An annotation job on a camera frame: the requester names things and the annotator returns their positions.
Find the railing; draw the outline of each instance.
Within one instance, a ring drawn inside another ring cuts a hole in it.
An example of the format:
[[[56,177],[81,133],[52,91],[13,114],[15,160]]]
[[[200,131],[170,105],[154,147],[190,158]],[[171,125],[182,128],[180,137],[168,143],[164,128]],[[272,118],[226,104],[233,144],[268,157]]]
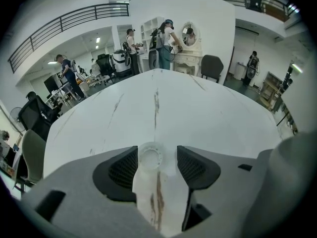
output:
[[[13,73],[42,44],[57,34],[82,23],[107,17],[129,16],[126,3],[105,3],[84,7],[66,13],[42,26],[28,37],[10,56],[8,62]]]
[[[285,22],[298,9],[290,3],[284,4],[279,0],[224,0],[235,6],[245,7],[261,13],[268,14]]]

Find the glass railing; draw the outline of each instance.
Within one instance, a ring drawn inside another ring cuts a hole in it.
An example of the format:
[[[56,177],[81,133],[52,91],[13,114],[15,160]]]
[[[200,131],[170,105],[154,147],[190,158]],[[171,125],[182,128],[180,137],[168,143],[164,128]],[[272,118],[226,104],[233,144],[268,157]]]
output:
[[[8,62],[13,73],[31,53],[57,34],[88,21],[118,16],[129,16],[129,4],[116,2],[92,5],[53,19],[31,34],[10,56]]]

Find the white shelf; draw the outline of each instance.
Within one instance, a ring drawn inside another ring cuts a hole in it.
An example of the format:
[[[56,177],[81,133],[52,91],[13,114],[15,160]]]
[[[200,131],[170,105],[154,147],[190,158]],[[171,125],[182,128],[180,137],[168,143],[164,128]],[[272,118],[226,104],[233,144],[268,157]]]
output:
[[[151,44],[152,36],[151,34],[160,27],[160,25],[164,22],[163,17],[156,17],[141,25],[141,37],[142,37],[142,44],[145,49],[148,51],[148,47]]]

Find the desk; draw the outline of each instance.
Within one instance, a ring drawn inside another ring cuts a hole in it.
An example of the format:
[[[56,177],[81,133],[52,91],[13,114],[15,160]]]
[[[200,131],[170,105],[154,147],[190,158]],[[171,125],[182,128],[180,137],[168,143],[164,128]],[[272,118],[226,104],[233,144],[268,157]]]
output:
[[[50,105],[50,107],[53,109],[53,107],[51,106],[51,103],[49,102],[49,100],[50,100],[51,98],[53,98],[56,94],[59,94],[59,93],[62,91],[62,89],[63,89],[65,86],[67,86],[67,85],[69,85],[68,82],[65,83],[64,85],[62,85],[61,87],[59,87],[58,90],[57,90],[56,92],[54,92],[54,93],[52,94],[52,96],[50,96],[50,97],[45,101],[45,103],[48,104],[48,105]],[[75,95],[74,95],[71,91],[69,91],[69,93],[70,93],[71,96],[74,98],[74,100],[77,100],[76,97],[75,97]],[[67,103],[66,103],[66,101],[65,101],[65,98],[64,98],[64,97],[61,97],[61,100],[65,103],[66,106],[68,106]]]
[[[209,80],[154,69],[96,93],[56,120],[46,144],[44,177],[70,161],[151,141],[166,149],[160,171],[168,210],[161,232],[170,237],[181,232],[188,196],[176,168],[177,145],[255,158],[277,146],[280,137],[272,114],[248,97]],[[149,222],[148,194],[156,178],[138,169],[133,181],[137,207]]]

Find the oval mirror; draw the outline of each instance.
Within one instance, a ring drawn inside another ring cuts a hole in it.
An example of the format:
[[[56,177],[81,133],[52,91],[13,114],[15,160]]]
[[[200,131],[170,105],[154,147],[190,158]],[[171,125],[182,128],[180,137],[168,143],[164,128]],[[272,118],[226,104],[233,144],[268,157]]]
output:
[[[186,24],[182,32],[182,40],[184,44],[190,47],[195,44],[197,38],[194,25],[191,23]]]

